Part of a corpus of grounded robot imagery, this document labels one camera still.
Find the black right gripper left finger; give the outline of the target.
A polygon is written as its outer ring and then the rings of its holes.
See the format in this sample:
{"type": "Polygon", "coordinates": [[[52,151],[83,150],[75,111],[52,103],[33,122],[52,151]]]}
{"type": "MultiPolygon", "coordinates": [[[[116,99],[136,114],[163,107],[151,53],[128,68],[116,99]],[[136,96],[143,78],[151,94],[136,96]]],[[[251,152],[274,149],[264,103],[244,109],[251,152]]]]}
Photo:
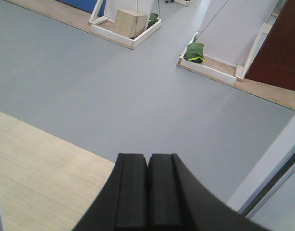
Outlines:
{"type": "Polygon", "coordinates": [[[115,166],[75,231],[145,231],[147,163],[142,154],[118,154],[115,166]]]}

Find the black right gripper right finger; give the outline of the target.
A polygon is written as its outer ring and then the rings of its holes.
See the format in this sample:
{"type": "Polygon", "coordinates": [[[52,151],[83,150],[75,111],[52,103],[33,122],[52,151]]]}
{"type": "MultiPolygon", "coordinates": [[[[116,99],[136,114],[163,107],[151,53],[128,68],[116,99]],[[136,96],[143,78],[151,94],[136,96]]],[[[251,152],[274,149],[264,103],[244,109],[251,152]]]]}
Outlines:
{"type": "Polygon", "coordinates": [[[202,185],[177,154],[153,154],[148,171],[152,231],[263,231],[202,185]]]}

